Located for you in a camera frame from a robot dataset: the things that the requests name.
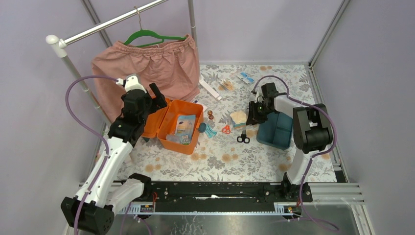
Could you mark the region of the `bagged latex gloves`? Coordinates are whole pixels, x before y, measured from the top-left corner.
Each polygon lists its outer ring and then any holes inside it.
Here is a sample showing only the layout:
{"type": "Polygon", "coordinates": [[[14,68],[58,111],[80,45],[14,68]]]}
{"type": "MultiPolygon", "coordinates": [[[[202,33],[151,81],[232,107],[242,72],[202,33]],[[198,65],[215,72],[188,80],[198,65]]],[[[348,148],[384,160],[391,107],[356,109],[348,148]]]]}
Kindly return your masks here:
{"type": "Polygon", "coordinates": [[[243,110],[235,111],[230,114],[230,117],[233,121],[234,129],[246,127],[247,114],[245,111],[243,110]]]}

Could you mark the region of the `orange plastic medicine box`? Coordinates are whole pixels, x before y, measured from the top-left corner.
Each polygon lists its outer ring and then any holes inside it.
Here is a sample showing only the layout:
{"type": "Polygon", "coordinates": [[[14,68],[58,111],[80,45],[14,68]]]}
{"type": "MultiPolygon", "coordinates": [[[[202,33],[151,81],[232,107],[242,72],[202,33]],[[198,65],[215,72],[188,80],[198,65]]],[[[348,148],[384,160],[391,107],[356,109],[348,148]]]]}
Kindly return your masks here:
{"type": "Polygon", "coordinates": [[[148,139],[157,138],[165,149],[190,155],[194,152],[196,144],[198,143],[198,127],[200,123],[203,122],[204,118],[203,108],[201,105],[183,100],[171,100],[169,98],[166,98],[165,100],[167,102],[167,107],[148,116],[144,132],[141,136],[148,139]],[[189,145],[182,145],[166,140],[167,135],[175,133],[179,115],[196,116],[192,140],[189,145]]]}

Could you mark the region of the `blue cotton swab pack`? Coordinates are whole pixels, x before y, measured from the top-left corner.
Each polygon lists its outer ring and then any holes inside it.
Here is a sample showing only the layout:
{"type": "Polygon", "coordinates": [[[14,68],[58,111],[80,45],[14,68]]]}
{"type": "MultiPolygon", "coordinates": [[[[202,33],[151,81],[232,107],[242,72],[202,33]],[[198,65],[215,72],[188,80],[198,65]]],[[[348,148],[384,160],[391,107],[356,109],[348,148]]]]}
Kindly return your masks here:
{"type": "Polygon", "coordinates": [[[176,136],[192,136],[194,125],[196,123],[195,115],[179,115],[176,123],[176,136]]]}

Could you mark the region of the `alcohol wipes bag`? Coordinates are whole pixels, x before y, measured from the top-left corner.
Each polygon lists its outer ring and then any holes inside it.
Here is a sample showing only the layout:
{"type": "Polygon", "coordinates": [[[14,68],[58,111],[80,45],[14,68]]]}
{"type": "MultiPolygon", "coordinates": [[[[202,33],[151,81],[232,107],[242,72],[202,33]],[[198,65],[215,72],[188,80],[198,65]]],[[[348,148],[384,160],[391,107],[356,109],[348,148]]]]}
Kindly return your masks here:
{"type": "Polygon", "coordinates": [[[250,77],[247,73],[242,71],[241,69],[238,69],[235,72],[233,72],[230,75],[230,78],[237,78],[249,86],[254,83],[254,79],[250,77]]]}

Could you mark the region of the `gauze pad packet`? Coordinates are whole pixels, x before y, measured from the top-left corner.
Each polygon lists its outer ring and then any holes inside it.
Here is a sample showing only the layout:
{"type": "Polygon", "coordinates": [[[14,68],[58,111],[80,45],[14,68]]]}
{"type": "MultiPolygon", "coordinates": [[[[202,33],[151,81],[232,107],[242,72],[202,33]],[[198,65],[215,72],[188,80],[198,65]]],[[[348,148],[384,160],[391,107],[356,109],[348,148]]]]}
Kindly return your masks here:
{"type": "Polygon", "coordinates": [[[189,145],[192,140],[192,136],[189,134],[180,134],[180,135],[173,135],[169,134],[166,136],[166,140],[182,145],[189,145]]]}

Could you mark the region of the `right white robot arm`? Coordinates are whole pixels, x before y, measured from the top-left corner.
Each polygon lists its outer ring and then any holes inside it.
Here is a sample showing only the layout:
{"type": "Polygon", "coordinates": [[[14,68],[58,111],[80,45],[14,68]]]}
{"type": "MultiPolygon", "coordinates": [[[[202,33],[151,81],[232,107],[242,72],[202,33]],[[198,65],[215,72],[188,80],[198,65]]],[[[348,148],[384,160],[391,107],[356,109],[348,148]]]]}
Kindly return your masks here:
{"type": "Polygon", "coordinates": [[[310,105],[280,93],[274,83],[261,87],[262,101],[251,101],[247,125],[265,123],[270,113],[285,114],[292,119],[291,137],[296,146],[291,167],[284,173],[276,197],[288,202],[302,201],[306,193],[309,170],[316,156],[325,154],[335,140],[324,104],[310,105]]]}

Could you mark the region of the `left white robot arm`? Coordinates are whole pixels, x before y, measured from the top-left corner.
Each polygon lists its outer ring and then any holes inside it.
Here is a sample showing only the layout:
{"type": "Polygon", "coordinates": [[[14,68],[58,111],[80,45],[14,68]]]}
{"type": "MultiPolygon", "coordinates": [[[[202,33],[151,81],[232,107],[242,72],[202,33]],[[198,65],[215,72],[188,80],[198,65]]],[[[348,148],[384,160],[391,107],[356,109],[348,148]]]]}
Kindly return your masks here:
{"type": "Polygon", "coordinates": [[[61,210],[74,234],[84,231],[94,235],[105,235],[120,210],[136,198],[146,201],[151,197],[150,178],[144,176],[127,179],[113,192],[110,192],[110,188],[122,163],[144,133],[148,116],[165,108],[167,102],[155,83],[150,84],[155,95],[152,97],[136,74],[131,74],[125,79],[102,76],[103,79],[114,81],[126,91],[121,96],[124,104],[121,113],[110,125],[108,137],[104,138],[84,124],[69,105],[69,94],[74,85],[88,78],[81,77],[69,86],[65,96],[66,107],[82,127],[101,139],[105,146],[104,156],[99,158],[76,195],[63,199],[61,210]]]}

